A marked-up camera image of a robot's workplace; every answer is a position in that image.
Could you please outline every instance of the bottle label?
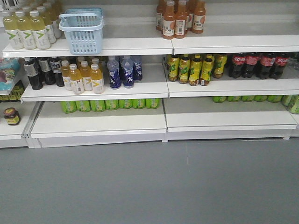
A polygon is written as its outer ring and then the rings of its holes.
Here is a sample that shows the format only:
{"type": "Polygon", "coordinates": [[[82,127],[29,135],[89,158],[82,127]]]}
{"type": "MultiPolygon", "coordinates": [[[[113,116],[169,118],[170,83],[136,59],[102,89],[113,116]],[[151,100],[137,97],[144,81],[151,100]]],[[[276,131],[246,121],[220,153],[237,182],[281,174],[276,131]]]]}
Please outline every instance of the bottle label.
{"type": "Polygon", "coordinates": [[[21,49],[24,47],[19,34],[18,34],[18,30],[7,30],[6,33],[8,34],[8,38],[9,38],[9,42],[10,45],[14,48],[14,49],[21,49]]]}
{"type": "Polygon", "coordinates": [[[164,36],[173,36],[174,35],[174,28],[175,28],[175,21],[163,21],[163,35],[164,36]]]}
{"type": "Polygon", "coordinates": [[[36,48],[36,43],[34,41],[31,29],[22,31],[19,30],[18,33],[23,40],[24,48],[26,48],[27,50],[36,48]]]}
{"type": "Polygon", "coordinates": [[[194,30],[203,30],[205,19],[205,15],[194,15],[192,28],[194,30]]]}
{"type": "Polygon", "coordinates": [[[176,20],[175,34],[184,35],[186,20],[176,20]]]}

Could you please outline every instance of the drink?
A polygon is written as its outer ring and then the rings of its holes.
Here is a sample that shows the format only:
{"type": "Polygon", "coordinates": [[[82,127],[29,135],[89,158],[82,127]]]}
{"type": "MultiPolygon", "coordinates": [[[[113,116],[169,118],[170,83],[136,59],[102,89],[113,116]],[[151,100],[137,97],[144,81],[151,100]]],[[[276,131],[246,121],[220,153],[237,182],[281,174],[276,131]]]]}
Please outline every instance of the drink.
{"type": "Polygon", "coordinates": [[[84,90],[91,91],[93,90],[91,69],[88,66],[87,61],[81,61],[80,73],[83,80],[84,90]]]}
{"type": "Polygon", "coordinates": [[[104,92],[103,74],[100,71],[99,66],[97,64],[92,64],[91,78],[92,78],[93,92],[95,94],[101,94],[102,92],[104,92]]]}
{"type": "Polygon", "coordinates": [[[110,77],[110,87],[114,90],[119,89],[121,86],[121,77],[119,73],[119,63],[116,61],[115,56],[109,56],[107,68],[110,77]]]}
{"type": "Polygon", "coordinates": [[[30,81],[31,88],[33,90],[40,90],[43,87],[43,84],[38,74],[37,65],[30,57],[25,58],[24,70],[30,81]]]}
{"type": "Polygon", "coordinates": [[[246,61],[245,53],[233,54],[232,64],[229,68],[229,77],[238,78],[241,76],[241,69],[246,61]]]}
{"type": "Polygon", "coordinates": [[[3,11],[3,25],[8,34],[9,43],[13,49],[21,49],[24,47],[21,38],[18,34],[17,19],[11,16],[9,11],[3,11]]]}
{"type": "Polygon", "coordinates": [[[36,43],[32,34],[30,20],[25,16],[23,11],[17,11],[15,15],[17,16],[18,34],[24,44],[24,48],[27,50],[35,49],[36,43]]]}
{"type": "Polygon", "coordinates": [[[82,94],[84,92],[83,81],[79,69],[76,64],[70,64],[70,79],[71,89],[75,94],[82,94]]]}

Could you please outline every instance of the store shelf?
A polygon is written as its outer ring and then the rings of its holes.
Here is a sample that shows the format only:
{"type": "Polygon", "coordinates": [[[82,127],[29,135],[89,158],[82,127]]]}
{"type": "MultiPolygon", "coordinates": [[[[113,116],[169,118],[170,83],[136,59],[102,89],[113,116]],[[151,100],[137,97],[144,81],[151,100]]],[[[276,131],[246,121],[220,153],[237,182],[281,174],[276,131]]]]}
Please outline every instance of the store shelf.
{"type": "Polygon", "coordinates": [[[220,79],[212,78],[207,86],[190,86],[178,81],[167,84],[170,97],[243,96],[243,95],[293,95],[299,94],[299,73],[286,67],[281,79],[261,80],[257,77],[231,78],[228,69],[220,79]]]}
{"type": "Polygon", "coordinates": [[[45,102],[31,132],[42,147],[165,140],[163,107],[64,114],[59,102],[45,102]]]}
{"type": "Polygon", "coordinates": [[[165,80],[162,64],[143,64],[143,79],[135,82],[134,87],[126,89],[123,85],[113,90],[109,86],[109,77],[104,77],[105,91],[95,94],[93,91],[85,91],[76,95],[64,87],[44,85],[40,90],[33,90],[29,85],[22,95],[23,102],[32,101],[72,101],[72,100],[95,100],[95,99],[137,99],[137,98],[167,98],[168,87],[165,80]]]}

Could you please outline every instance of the dark bottle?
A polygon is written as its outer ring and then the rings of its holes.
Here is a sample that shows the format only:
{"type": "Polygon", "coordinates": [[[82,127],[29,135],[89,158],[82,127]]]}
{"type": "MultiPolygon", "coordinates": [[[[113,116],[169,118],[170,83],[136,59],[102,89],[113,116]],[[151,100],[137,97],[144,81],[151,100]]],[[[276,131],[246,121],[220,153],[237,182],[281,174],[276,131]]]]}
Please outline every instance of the dark bottle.
{"type": "Polygon", "coordinates": [[[55,75],[56,85],[59,87],[63,87],[64,80],[62,78],[61,60],[58,57],[52,57],[50,59],[50,65],[55,75]]]}
{"type": "Polygon", "coordinates": [[[47,85],[53,85],[55,83],[55,76],[50,66],[50,60],[48,57],[41,57],[38,60],[42,73],[45,77],[45,83],[47,85]]]}
{"type": "Polygon", "coordinates": [[[30,57],[25,58],[24,70],[28,76],[32,89],[40,90],[43,87],[43,84],[38,74],[37,65],[30,57]]]}
{"type": "Polygon", "coordinates": [[[270,78],[279,79],[288,62],[290,54],[288,52],[279,52],[275,58],[273,67],[270,70],[270,78]]]}
{"type": "Polygon", "coordinates": [[[242,77],[244,78],[251,78],[253,75],[254,67],[257,64],[257,61],[259,59],[259,53],[248,53],[246,56],[246,62],[244,66],[242,67],[242,77]]]}
{"type": "Polygon", "coordinates": [[[229,68],[229,77],[238,78],[241,76],[241,68],[246,61],[245,53],[234,53],[232,64],[229,68]]]}
{"type": "Polygon", "coordinates": [[[258,73],[260,79],[266,79],[270,75],[270,69],[273,66],[276,58],[275,52],[263,53],[261,58],[261,69],[258,73]]]}

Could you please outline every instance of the shelf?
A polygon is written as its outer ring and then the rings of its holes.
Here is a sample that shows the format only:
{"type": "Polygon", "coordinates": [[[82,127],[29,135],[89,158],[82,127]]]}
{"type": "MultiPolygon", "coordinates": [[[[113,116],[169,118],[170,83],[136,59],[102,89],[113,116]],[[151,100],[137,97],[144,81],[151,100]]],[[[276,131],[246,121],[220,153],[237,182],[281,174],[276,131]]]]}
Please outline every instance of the shelf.
{"type": "Polygon", "coordinates": [[[261,80],[257,77],[231,78],[228,69],[220,79],[212,78],[207,86],[190,86],[180,84],[178,81],[167,84],[170,97],[204,97],[204,96],[245,96],[245,95],[294,95],[299,94],[298,71],[289,67],[284,69],[281,79],[261,80]]]}
{"type": "Polygon", "coordinates": [[[168,88],[165,80],[162,64],[143,64],[143,79],[135,82],[134,87],[126,89],[123,85],[113,90],[109,86],[109,77],[104,77],[105,91],[102,94],[94,94],[93,91],[85,91],[76,95],[64,87],[44,85],[40,90],[33,90],[29,85],[22,95],[23,102],[34,101],[72,101],[72,100],[100,100],[100,99],[137,99],[137,98],[167,98],[168,88]]]}

